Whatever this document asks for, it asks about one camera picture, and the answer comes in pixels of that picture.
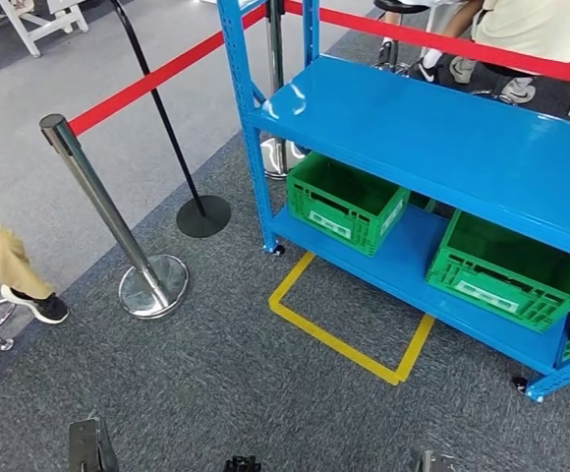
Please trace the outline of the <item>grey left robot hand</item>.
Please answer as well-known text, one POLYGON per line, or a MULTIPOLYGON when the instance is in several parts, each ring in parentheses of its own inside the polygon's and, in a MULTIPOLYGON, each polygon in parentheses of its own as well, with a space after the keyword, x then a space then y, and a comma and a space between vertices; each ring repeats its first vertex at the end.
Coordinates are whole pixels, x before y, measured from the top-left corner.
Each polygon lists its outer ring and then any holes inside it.
POLYGON ((119 472, 118 459, 113 448, 105 420, 96 417, 98 459, 102 472, 119 472))

